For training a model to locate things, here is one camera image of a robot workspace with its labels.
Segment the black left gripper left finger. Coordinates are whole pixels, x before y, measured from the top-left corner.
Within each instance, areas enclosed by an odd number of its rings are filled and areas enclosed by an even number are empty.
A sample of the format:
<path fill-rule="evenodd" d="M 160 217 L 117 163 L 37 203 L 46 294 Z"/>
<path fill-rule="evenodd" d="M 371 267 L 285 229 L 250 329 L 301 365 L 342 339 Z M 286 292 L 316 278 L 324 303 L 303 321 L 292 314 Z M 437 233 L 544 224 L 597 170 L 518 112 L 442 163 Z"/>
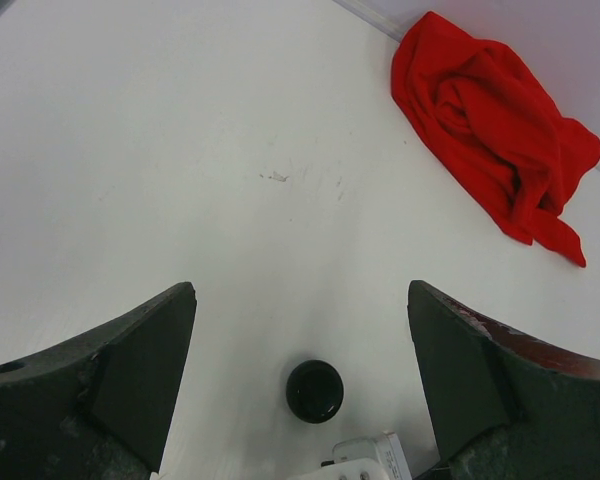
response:
<path fill-rule="evenodd" d="M 178 283 L 0 365 L 0 479 L 148 479 L 160 469 L 197 300 Z"/>

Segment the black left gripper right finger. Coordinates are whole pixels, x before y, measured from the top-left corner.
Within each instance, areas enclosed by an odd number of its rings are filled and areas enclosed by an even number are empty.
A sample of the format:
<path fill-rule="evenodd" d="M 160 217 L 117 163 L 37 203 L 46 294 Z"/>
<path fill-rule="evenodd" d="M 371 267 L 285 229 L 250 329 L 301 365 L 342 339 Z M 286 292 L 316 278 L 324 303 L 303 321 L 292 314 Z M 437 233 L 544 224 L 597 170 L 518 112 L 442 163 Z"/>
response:
<path fill-rule="evenodd" d="M 439 461 L 424 479 L 600 479 L 600 360 L 422 280 L 408 320 Z"/>

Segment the black round charging case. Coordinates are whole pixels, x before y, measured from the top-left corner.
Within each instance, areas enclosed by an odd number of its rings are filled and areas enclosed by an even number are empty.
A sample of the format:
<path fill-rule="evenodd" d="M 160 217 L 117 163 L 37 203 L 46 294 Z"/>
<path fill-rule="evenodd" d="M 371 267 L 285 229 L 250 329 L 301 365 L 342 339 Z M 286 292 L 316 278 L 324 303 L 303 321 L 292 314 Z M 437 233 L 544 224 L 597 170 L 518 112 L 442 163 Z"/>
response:
<path fill-rule="evenodd" d="M 309 424 L 331 420 L 340 410 L 344 396 L 344 383 L 338 371 L 318 359 L 297 365 L 285 386 L 285 398 L 290 411 L 296 418 Z"/>

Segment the red crumpled cloth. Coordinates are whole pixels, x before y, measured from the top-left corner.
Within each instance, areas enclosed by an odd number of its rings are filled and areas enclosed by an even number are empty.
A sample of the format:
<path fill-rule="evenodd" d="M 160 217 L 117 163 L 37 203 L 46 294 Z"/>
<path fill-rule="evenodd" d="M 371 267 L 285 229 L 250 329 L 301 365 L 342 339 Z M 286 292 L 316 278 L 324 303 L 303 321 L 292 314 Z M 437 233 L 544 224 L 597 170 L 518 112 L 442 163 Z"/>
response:
<path fill-rule="evenodd" d="M 600 161 L 600 139 L 560 113 L 510 47 L 430 11 L 396 50 L 390 86 L 425 146 L 503 233 L 586 265 L 560 216 Z"/>

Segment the white arm base bracket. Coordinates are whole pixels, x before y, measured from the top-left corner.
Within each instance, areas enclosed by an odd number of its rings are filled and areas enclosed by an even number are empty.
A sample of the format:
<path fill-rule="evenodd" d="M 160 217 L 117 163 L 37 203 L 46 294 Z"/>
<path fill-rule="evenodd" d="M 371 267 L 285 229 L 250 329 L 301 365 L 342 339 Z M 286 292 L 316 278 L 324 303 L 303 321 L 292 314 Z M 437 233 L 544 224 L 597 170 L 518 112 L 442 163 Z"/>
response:
<path fill-rule="evenodd" d="M 336 444 L 332 459 L 292 480 L 411 480 L 404 450 L 395 432 Z"/>

